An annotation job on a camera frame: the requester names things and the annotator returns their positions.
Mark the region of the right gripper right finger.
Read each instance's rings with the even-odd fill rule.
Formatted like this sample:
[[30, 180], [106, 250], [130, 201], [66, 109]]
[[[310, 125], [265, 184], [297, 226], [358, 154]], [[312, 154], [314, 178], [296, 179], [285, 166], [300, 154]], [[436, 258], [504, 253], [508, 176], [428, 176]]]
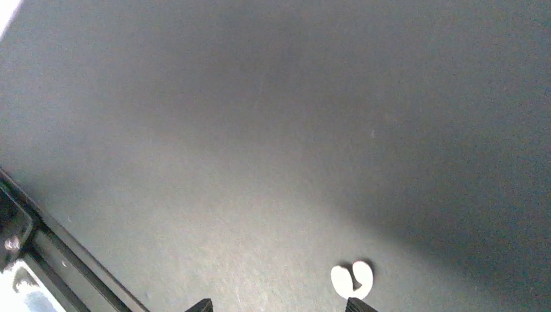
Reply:
[[358, 298], [349, 298], [346, 303], [345, 312], [378, 312]]

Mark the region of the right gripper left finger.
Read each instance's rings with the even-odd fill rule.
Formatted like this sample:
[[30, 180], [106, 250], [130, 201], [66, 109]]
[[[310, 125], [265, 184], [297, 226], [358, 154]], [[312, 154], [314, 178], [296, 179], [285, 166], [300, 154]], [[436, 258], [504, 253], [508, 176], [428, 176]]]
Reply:
[[213, 312], [214, 307], [210, 298], [204, 298], [187, 309], [185, 312]]

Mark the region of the white hook earbud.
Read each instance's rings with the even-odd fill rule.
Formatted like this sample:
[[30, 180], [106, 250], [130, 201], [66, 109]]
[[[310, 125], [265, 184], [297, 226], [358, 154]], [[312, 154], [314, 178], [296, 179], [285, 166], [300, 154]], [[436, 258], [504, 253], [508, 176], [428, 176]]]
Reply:
[[336, 265], [330, 271], [335, 292], [343, 299], [364, 300], [374, 285], [374, 272], [366, 261], [356, 261], [352, 268]]

